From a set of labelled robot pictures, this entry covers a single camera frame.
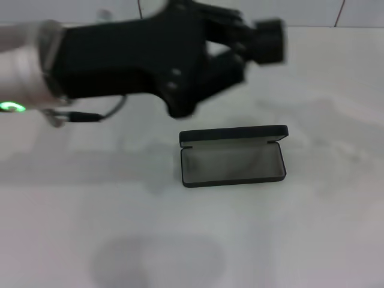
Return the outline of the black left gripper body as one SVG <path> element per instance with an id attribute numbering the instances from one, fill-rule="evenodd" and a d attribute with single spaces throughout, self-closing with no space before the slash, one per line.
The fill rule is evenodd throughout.
<path id="1" fill-rule="evenodd" d="M 184 118 L 196 108 L 191 89 L 206 61 L 196 3 L 169 1 L 146 19 L 68 29 L 51 74 L 70 99 L 148 93 Z"/>

